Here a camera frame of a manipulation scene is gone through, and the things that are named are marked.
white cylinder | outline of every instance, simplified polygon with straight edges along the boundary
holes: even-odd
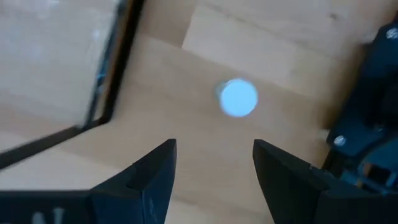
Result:
[[[220,108],[228,116],[236,118],[247,116],[258,103],[256,87],[241,78],[223,82],[217,87],[216,92]]]

screw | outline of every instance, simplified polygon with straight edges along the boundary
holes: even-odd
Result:
[[[386,33],[387,39],[398,39],[398,29],[397,28],[391,28],[387,31]]]
[[[346,141],[347,139],[344,136],[338,136],[337,138],[335,138],[333,143],[335,144],[335,146],[344,146],[346,144]]]

small white object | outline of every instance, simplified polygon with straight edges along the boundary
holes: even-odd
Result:
[[[247,116],[258,103],[256,87],[240,78],[222,83],[217,88],[217,94],[221,109],[232,117]]]
[[[397,28],[391,28],[387,31],[386,33],[387,39],[397,39],[398,38],[398,29]]]
[[[337,136],[333,143],[335,143],[336,146],[344,146],[346,144],[347,139],[344,136]]]

black frame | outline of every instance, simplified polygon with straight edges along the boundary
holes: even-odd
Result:
[[[51,147],[67,141],[77,135],[84,133],[90,129],[96,128],[106,124],[112,120],[116,101],[118,99],[120,86],[123,80],[124,71],[129,60],[130,51],[136,30],[141,16],[142,8],[144,7],[145,0],[126,0],[119,3],[117,8],[117,16],[115,18],[114,26],[111,35],[109,36],[108,44],[105,47],[103,61],[99,67],[97,82],[93,90],[90,107],[88,114],[85,118],[83,125],[75,125],[70,128],[64,129],[49,136],[27,142],[21,146],[9,149],[0,153],[0,170],[5,169],[13,164],[16,164],[24,159],[34,156],[43,152]],[[98,105],[98,93],[103,87],[104,73],[109,69],[109,60],[112,55],[112,50],[115,46],[116,33],[119,31],[118,26],[122,26],[124,32],[120,39],[120,45],[116,49],[115,61],[113,65],[113,73],[107,74],[110,76],[108,94],[105,96],[104,108],[102,115],[99,119],[94,120],[94,114]]]

black plastic part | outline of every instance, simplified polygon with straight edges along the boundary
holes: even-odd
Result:
[[[91,190],[0,191],[0,223],[164,223],[176,159],[176,142],[169,139]]]
[[[275,224],[398,223],[397,194],[370,194],[261,140],[253,158]]]
[[[328,189],[311,165],[261,140],[254,141],[253,159],[275,223],[311,223],[319,194]]]

